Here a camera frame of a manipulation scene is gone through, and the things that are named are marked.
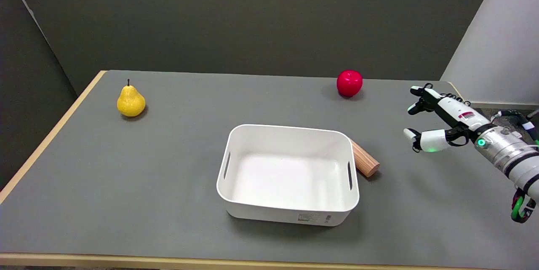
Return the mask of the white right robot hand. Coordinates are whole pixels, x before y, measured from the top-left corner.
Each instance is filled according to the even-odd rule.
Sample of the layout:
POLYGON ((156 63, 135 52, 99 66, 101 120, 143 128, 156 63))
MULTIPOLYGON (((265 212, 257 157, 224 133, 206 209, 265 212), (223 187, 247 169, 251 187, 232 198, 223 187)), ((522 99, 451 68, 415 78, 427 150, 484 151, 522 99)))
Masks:
POLYGON ((408 107, 408 114, 433 112, 440 117, 449 129, 438 129, 418 132, 412 128, 403 130, 411 141, 416 153, 439 152, 450 147, 463 147, 469 141, 476 142, 483 132, 495 127, 482 114, 470 107, 468 101, 453 94, 439 94, 431 83, 424 86, 412 86, 412 95, 419 97, 418 101, 408 107))

